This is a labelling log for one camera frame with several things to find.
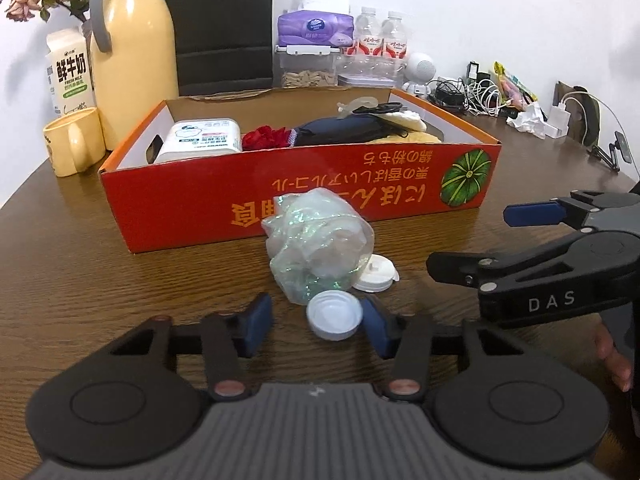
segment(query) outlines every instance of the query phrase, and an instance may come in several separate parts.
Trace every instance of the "red cardboard box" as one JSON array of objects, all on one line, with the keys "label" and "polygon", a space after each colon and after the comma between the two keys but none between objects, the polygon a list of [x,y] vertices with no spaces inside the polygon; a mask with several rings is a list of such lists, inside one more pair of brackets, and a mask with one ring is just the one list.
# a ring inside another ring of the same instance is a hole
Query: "red cardboard box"
[{"label": "red cardboard box", "polygon": [[[242,133],[293,128],[334,116],[337,104],[373,96],[421,114],[443,144],[341,144],[244,152],[149,164],[176,121],[232,118]],[[182,97],[160,103],[100,168],[116,222],[132,253],[264,234],[273,197],[326,187],[367,221],[478,207],[500,143],[402,91],[294,88]]]}]

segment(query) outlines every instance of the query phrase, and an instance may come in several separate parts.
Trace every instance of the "green pumpkin illustration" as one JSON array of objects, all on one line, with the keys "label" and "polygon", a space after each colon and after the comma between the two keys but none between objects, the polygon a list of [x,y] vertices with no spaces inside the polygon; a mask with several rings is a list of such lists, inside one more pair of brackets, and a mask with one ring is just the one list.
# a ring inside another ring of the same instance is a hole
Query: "green pumpkin illustration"
[{"label": "green pumpkin illustration", "polygon": [[442,177],[440,199],[450,207],[469,202],[482,190],[491,170],[491,158],[485,150],[462,155]]}]

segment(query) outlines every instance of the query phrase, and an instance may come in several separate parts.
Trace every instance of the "gray ribbed surface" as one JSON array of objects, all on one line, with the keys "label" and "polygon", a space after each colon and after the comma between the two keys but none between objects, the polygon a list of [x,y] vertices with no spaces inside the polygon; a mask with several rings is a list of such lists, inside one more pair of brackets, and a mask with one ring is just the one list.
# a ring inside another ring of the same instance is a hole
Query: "gray ribbed surface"
[{"label": "gray ribbed surface", "polygon": [[604,480],[586,463],[542,473],[487,466],[442,441],[421,410],[368,384],[264,384],[215,405],[178,449],[143,465],[81,471],[45,462],[29,480]]}]

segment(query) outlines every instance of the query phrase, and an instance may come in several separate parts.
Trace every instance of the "container lid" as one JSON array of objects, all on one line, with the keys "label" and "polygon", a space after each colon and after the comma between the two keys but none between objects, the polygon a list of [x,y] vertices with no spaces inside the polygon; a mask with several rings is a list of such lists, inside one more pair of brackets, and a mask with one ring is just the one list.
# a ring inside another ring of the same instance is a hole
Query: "container lid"
[{"label": "container lid", "polygon": [[340,341],[356,332],[362,322],[362,306],[348,292],[326,290],[309,301],[306,318],[317,336]]},{"label": "container lid", "polygon": [[399,280],[400,275],[391,260],[372,254],[353,288],[363,292],[382,292]]},{"label": "container lid", "polygon": [[374,86],[378,88],[393,88],[396,82],[393,79],[374,75],[341,74],[338,83],[350,86]]},{"label": "container lid", "polygon": [[291,56],[301,56],[302,54],[312,54],[314,56],[328,56],[340,52],[339,48],[325,45],[287,45],[276,47],[276,52],[284,53]]}]

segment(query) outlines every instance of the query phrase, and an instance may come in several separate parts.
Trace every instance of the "table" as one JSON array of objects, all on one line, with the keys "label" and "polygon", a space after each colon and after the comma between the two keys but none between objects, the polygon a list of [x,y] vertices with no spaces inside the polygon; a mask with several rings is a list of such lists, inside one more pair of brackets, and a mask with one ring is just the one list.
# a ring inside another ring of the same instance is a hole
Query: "table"
[{"label": "table", "polygon": [[[570,139],[539,140],[492,118],[469,119],[504,145],[479,210],[376,222],[375,250],[391,258],[401,281],[380,299],[395,312],[424,308],[437,320],[476,317],[473,290],[435,283],[426,273],[431,251],[517,251],[569,232],[564,226],[511,229],[509,203],[548,200],[572,189],[629,190],[632,182],[588,160]],[[362,335],[330,343],[306,326],[270,274],[263,238],[132,255],[127,251],[94,174],[57,179],[48,161],[0,210],[0,479],[21,478],[38,463],[24,427],[24,407],[45,380],[152,314],[195,322],[213,310],[231,312],[257,292],[274,299],[275,326],[246,364],[253,382],[380,381],[389,363]],[[640,440],[623,395],[594,355],[597,316],[518,330],[596,383],[609,399],[611,430],[596,466],[615,479],[637,480]],[[178,370],[203,384],[201,357]],[[451,357],[433,359],[432,381],[455,373]]]}]

